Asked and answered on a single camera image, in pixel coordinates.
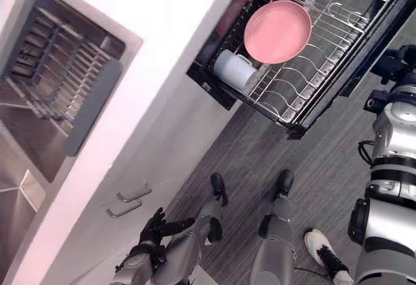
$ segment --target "shoe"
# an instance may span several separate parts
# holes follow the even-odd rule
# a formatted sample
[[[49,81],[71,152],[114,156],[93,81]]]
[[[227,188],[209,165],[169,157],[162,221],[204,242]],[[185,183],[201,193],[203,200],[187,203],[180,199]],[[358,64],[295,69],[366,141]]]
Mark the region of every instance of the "shoe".
[[[307,230],[304,235],[305,245],[318,264],[325,267],[335,284],[353,284],[346,265],[338,259],[328,238],[316,228]]]

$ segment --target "gray carpet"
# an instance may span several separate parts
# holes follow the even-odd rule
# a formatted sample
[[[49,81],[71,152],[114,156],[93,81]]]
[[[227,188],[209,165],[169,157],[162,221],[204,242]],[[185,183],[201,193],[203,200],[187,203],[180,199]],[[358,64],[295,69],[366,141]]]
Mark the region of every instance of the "gray carpet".
[[[401,32],[394,46],[415,40],[414,23]],[[362,107],[374,88],[382,88],[380,78],[369,74],[351,98],[337,98],[300,141],[288,141],[282,128],[247,106],[237,111],[168,208],[169,219],[196,216],[211,199],[211,173],[223,175],[229,194],[223,240],[207,247],[201,260],[219,285],[248,283],[260,242],[257,229],[269,211],[274,180],[284,168],[296,176],[289,195],[294,207],[296,266],[325,273],[304,247],[304,230],[313,226],[327,235],[354,275],[360,246],[350,241],[346,229],[370,175],[358,155],[357,143],[373,139],[375,115]],[[325,280],[296,271],[294,283],[324,284]]]

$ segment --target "kitchen counter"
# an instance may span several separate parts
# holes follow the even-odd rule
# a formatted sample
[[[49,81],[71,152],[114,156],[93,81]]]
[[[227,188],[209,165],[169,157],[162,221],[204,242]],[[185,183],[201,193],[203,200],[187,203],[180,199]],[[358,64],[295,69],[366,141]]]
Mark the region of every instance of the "kitchen counter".
[[[84,1],[144,43],[57,189],[23,261],[12,267],[13,284],[42,281],[113,163],[136,150],[230,0]],[[0,30],[13,3],[0,0]]]

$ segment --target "drawer handle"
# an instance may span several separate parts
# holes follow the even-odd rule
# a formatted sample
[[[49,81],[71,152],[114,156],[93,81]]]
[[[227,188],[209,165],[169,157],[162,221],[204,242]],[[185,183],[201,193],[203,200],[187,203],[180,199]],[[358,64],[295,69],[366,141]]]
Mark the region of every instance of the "drawer handle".
[[[124,211],[122,211],[122,212],[120,212],[120,213],[114,213],[114,212],[112,212],[112,211],[111,211],[111,209],[110,209],[110,208],[107,208],[107,210],[105,210],[105,212],[107,212],[107,213],[108,213],[108,215],[109,215],[110,217],[112,217],[112,218],[120,218],[120,217],[122,217],[122,216],[124,216],[124,215],[128,214],[130,211],[133,211],[133,210],[135,210],[135,209],[139,208],[141,205],[143,205],[143,203],[142,203],[142,201],[139,199],[139,200],[137,201],[137,204],[136,204],[136,205],[134,205],[133,207],[131,207],[131,208],[129,208],[129,209],[126,209],[126,210],[124,210]]]
[[[146,196],[147,194],[150,194],[150,193],[151,193],[151,191],[152,191],[152,190],[151,190],[150,185],[146,183],[146,190],[145,190],[144,192],[141,192],[140,194],[138,194],[138,195],[134,196],[134,197],[126,198],[126,197],[124,197],[124,196],[123,196],[120,192],[118,192],[118,193],[117,193],[117,197],[118,197],[120,200],[124,201],[125,203],[128,203],[128,202],[132,202],[132,201],[134,201],[134,199],[138,199],[138,198],[140,198],[140,197]]]

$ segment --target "wire dish rack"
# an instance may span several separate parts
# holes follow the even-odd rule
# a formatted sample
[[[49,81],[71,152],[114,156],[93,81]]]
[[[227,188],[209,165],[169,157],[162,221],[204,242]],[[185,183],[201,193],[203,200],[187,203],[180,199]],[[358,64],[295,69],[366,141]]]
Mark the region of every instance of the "wire dish rack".
[[[275,0],[249,0],[236,17],[227,36],[209,60],[213,71],[216,58],[225,49],[249,57],[244,47],[244,29],[252,14]],[[312,34],[305,49],[282,64],[254,62],[261,73],[244,95],[260,105],[277,122],[290,126],[336,80],[348,55],[362,43],[369,29],[391,0],[291,0],[304,6],[312,19]]]
[[[38,118],[58,120],[69,134],[111,58],[50,11],[35,7],[5,81]]]

